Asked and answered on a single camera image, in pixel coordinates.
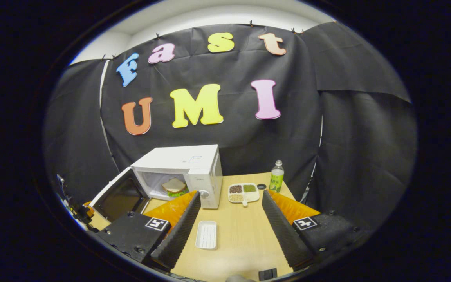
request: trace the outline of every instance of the brown beans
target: brown beans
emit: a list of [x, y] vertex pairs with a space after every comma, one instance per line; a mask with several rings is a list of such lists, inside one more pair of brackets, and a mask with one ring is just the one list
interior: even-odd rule
[[229, 188], [229, 193], [241, 193], [241, 185], [234, 185]]

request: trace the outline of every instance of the orange letter u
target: orange letter u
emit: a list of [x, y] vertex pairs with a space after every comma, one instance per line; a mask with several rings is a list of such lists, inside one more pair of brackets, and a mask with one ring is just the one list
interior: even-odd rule
[[141, 99], [138, 104], [142, 106], [142, 125], [135, 124], [135, 118], [133, 116], [133, 109], [135, 108], [135, 102], [129, 102], [121, 107], [125, 118], [126, 130], [132, 135], [145, 134], [151, 127], [151, 97]]

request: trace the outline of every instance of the green bottle label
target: green bottle label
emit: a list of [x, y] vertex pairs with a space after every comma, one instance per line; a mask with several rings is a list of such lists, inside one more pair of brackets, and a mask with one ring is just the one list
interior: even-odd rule
[[281, 190], [281, 184], [283, 183], [283, 175], [271, 174], [271, 183], [269, 184], [269, 189], [279, 193]]

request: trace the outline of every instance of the pink letter i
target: pink letter i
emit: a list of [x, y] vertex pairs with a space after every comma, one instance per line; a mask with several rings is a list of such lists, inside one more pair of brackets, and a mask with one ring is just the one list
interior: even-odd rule
[[274, 94], [272, 93], [272, 87], [276, 85], [276, 82], [269, 79], [260, 79], [254, 80], [250, 85], [255, 88], [257, 93], [258, 112], [255, 117], [258, 119], [279, 118], [281, 113], [274, 105]]

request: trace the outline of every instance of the green beans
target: green beans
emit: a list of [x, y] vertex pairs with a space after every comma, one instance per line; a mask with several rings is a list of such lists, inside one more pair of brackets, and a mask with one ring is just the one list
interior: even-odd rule
[[246, 192], [255, 192], [255, 186], [253, 185], [243, 185], [243, 191]]

